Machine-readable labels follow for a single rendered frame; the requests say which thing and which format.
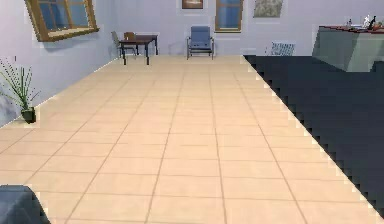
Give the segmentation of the dark wooden table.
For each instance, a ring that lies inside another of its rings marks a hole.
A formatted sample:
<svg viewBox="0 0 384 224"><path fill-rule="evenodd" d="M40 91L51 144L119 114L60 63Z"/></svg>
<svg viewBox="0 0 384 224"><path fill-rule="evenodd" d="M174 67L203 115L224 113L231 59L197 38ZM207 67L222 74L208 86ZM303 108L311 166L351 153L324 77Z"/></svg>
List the dark wooden table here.
<svg viewBox="0 0 384 224"><path fill-rule="evenodd" d="M133 39L126 39L126 40L120 40L120 49L122 51L122 54L125 54L125 47L126 46L135 46L138 48L140 45L144 46L145 49L145 57L146 57L146 64L150 64L149 59L149 44L153 42L155 44L155 54L158 55L158 36L157 35L137 35Z"/></svg>

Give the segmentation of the brown wooden dining chair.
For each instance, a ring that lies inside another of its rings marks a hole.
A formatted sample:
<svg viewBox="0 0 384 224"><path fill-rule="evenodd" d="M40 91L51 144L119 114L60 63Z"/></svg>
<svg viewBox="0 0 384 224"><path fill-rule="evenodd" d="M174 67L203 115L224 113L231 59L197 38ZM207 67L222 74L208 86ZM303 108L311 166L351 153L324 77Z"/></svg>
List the brown wooden dining chair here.
<svg viewBox="0 0 384 224"><path fill-rule="evenodd" d="M135 39L135 33L134 32L125 32L124 33L124 38L126 40L133 40ZM138 55L139 54L139 51L138 51L138 45L136 45L134 48L132 48L133 51L134 51L134 55Z"/></svg>

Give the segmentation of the grey dining chair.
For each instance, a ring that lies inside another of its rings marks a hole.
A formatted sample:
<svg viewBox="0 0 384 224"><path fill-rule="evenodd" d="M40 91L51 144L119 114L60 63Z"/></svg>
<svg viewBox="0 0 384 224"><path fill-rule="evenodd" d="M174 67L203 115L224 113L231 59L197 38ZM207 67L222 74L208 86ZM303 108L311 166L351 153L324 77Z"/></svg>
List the grey dining chair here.
<svg viewBox="0 0 384 224"><path fill-rule="evenodd" d="M118 38L118 35L115 31L112 31L111 32L111 35L112 35L112 39L113 39L113 42L114 44L116 45L116 48L117 48L117 51L118 51L118 55L119 55L119 58L121 58L123 56L123 50L125 51L125 53L128 51L128 50L131 50L133 55L136 57L137 56L137 52L136 52L136 49L135 47L133 46L130 46L130 45L125 45L124 46L124 49L122 50L121 49L121 44L119 42L119 38Z"/></svg>

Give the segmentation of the narrow wooden framed window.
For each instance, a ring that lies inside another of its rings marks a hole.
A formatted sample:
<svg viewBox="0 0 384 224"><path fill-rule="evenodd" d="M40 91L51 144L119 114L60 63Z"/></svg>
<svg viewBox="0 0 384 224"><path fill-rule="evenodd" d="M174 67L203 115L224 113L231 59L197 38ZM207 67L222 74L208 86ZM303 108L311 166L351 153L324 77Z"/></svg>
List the narrow wooden framed window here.
<svg viewBox="0 0 384 224"><path fill-rule="evenodd" d="M242 11L243 0L216 0L215 31L240 32Z"/></svg>

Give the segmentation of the green potted house plant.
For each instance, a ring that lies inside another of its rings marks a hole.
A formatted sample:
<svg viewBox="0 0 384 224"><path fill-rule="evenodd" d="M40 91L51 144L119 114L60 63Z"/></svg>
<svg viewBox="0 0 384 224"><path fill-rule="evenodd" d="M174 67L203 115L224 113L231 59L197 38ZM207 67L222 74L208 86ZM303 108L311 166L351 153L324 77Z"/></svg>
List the green potted house plant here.
<svg viewBox="0 0 384 224"><path fill-rule="evenodd" d="M31 87L32 75L31 67L17 67L7 59L0 59L0 95L20 107L21 116L27 124L37 120L32 102L39 95L39 91Z"/></svg>

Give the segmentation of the grey green kitchen counter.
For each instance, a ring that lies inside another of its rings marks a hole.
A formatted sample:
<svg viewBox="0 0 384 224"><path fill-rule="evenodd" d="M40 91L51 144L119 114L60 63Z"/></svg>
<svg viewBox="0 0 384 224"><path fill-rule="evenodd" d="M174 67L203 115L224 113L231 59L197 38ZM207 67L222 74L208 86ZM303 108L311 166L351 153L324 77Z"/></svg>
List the grey green kitchen counter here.
<svg viewBox="0 0 384 224"><path fill-rule="evenodd" d="M384 31L320 26L312 56L346 72L371 72L384 62Z"/></svg>

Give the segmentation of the blue grey cushioned seat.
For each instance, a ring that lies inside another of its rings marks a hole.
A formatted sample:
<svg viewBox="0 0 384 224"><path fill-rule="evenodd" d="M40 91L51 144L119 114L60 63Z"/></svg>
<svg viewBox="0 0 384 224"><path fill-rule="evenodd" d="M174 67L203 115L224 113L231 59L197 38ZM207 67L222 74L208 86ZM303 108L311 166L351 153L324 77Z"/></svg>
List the blue grey cushioned seat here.
<svg viewBox="0 0 384 224"><path fill-rule="evenodd" d="M0 224L51 224L36 194L24 185L0 186Z"/></svg>

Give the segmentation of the brown framed wall picture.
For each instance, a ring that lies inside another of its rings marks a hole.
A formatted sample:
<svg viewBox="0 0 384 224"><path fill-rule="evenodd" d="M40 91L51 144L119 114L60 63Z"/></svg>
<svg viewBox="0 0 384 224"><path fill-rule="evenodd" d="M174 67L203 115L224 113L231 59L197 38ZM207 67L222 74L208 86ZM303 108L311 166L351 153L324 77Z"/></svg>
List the brown framed wall picture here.
<svg viewBox="0 0 384 224"><path fill-rule="evenodd" d="M182 0L183 9L202 9L203 0Z"/></svg>

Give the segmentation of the grey green wall picture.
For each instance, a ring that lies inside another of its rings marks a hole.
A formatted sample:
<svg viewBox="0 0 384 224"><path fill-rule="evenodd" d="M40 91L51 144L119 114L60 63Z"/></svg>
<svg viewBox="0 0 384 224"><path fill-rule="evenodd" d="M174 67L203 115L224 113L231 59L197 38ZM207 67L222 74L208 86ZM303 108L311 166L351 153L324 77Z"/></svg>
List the grey green wall picture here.
<svg viewBox="0 0 384 224"><path fill-rule="evenodd" d="M279 18L283 0L255 0L255 18Z"/></svg>

